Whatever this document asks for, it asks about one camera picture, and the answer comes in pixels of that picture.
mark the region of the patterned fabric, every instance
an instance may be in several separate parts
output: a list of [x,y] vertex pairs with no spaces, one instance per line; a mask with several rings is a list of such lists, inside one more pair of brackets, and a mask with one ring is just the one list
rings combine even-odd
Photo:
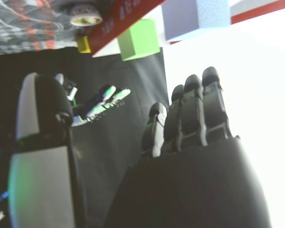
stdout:
[[0,0],[0,55],[76,46],[78,27],[59,8],[67,2]]

